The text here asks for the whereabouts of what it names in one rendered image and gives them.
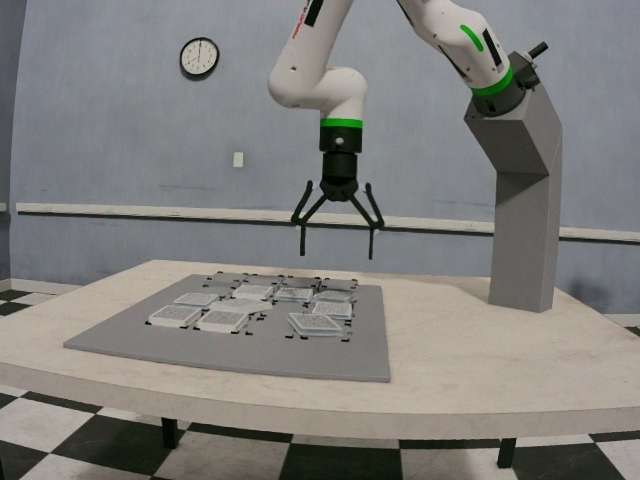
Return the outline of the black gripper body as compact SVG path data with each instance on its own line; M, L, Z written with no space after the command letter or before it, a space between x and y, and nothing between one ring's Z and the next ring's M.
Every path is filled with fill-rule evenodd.
M359 188L357 163L357 154L323 153L322 180L319 186L323 193L331 186L336 188L327 198L329 201L349 201L349 198L342 191L343 186L346 186L353 195L356 193Z

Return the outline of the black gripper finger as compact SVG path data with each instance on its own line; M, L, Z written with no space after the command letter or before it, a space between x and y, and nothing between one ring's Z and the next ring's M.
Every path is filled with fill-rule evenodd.
M312 206L312 208L302 217L299 218L300 213L302 212L306 202L308 201L312 191L316 190L319 186L320 182L308 180L307 187L304 195L302 196L298 206L296 207L291 221L296 223L296 229L301 231L301 240L300 240L300 256L305 255L305 239L306 239L306 225L305 223L309 220L309 218L320 208L320 206L327 200L327 198L335 191L335 186L331 186L322 197Z
M362 183L359 184L359 188L362 190L363 193L366 193L367 198L371 204L371 207L375 213L375 216L377 218L378 221L374 222L372 220L372 218L368 215L368 213L365 211L365 209L362 207L362 205L358 202L358 200L356 200L353 197L353 194L350 192L350 190L346 187L343 186L342 187L342 191L345 193L345 195L349 198L349 200L352 202L352 204L356 207L356 209L360 212L360 214L363 216L363 218L367 221L367 223L370 225L370 240L369 240L369 259L372 260L372 253L373 253L373 235L376 235L379 233L379 227L384 226L385 222L383 220L383 217L380 213L380 210L375 202L375 199L371 193L371 184L368 183ZM377 227L376 227L377 225ZM376 229L375 229L376 228Z

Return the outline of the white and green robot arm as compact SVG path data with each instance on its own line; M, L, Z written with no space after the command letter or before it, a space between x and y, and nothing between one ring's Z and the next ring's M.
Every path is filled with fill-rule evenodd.
M320 152L362 152L367 84L354 69L326 66L353 2L304 0L268 78L269 94L278 105L320 111ZM449 59L480 113L507 114L521 104L527 87L540 83L533 59L548 49L544 41L528 53L506 56L485 18L475 11L450 0L397 2L414 32Z

